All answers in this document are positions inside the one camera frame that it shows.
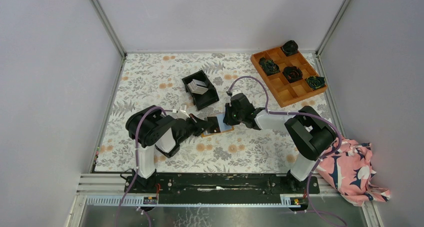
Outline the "black VIP credit card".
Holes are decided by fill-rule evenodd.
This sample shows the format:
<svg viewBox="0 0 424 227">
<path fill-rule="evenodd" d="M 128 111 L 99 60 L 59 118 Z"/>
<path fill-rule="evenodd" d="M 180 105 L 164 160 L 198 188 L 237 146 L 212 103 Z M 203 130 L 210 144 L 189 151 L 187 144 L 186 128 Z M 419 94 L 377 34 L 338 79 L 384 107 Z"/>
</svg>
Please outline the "black VIP credit card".
<svg viewBox="0 0 424 227">
<path fill-rule="evenodd" d="M 217 134 L 221 132 L 219 120 L 217 116 L 208 116 L 206 120 L 211 123 L 211 127 L 209 127 L 206 131 L 207 134 Z"/>
</svg>

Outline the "yellow leather card holder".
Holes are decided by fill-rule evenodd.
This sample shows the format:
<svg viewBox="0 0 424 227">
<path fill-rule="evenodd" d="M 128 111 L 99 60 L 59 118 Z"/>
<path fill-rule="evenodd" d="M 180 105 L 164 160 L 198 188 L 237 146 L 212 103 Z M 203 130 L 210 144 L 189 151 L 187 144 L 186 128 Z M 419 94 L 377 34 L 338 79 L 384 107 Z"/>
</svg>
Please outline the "yellow leather card holder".
<svg viewBox="0 0 424 227">
<path fill-rule="evenodd" d="M 218 118 L 218 121 L 219 121 L 220 133 L 208 134 L 207 131 L 205 131 L 201 134 L 202 138 L 209 137 L 209 136 L 212 136 L 212 135 L 222 134 L 222 133 L 226 133 L 226 132 L 231 132 L 235 129 L 232 125 L 227 125 L 227 124 L 224 123 L 224 117 L 225 117 L 224 112 L 218 113 L 216 115 L 209 116 L 209 117 L 215 117 L 215 116 Z"/>
</svg>

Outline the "black plastic card box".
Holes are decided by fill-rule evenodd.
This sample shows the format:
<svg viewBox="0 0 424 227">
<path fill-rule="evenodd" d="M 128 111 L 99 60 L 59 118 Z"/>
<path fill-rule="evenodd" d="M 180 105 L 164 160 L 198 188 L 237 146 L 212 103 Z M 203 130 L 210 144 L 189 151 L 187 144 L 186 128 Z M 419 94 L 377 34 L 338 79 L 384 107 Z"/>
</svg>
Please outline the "black plastic card box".
<svg viewBox="0 0 424 227">
<path fill-rule="evenodd" d="M 220 99 L 215 86 L 203 70 L 181 79 L 185 91 L 192 97 L 198 111 L 217 103 Z"/>
</svg>

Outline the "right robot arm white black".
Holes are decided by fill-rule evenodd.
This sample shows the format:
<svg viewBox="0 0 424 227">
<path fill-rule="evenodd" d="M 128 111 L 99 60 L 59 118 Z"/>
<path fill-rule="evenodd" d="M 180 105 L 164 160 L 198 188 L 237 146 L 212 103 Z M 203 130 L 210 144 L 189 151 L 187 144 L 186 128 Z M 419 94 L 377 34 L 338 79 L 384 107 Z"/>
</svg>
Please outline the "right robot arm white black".
<svg viewBox="0 0 424 227">
<path fill-rule="evenodd" d="M 315 170 L 318 159 L 341 133 L 331 122 L 320 117 L 311 107 L 303 107 L 298 112 L 268 111 L 264 107 L 254 107 L 243 93 L 230 96 L 225 104 L 223 122 L 229 126 L 244 124 L 249 129 L 287 132 L 299 154 L 288 172 L 287 188 L 293 193 L 301 192 L 306 179 Z"/>
</svg>

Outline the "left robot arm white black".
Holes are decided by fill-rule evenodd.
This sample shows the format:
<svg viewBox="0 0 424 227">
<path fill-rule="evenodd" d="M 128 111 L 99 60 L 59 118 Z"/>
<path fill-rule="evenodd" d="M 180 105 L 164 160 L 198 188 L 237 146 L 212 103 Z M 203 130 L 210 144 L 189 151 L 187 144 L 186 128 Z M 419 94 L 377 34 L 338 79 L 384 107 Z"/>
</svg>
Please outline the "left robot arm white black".
<svg viewBox="0 0 424 227">
<path fill-rule="evenodd" d="M 181 143 L 190 137 L 199 137 L 213 126 L 213 122 L 187 113 L 185 104 L 172 110 L 152 105 L 133 114 L 125 129 L 135 141 L 136 186 L 144 193 L 154 189 L 155 179 L 152 176 L 156 172 L 156 150 L 171 158 L 179 151 Z"/>
</svg>

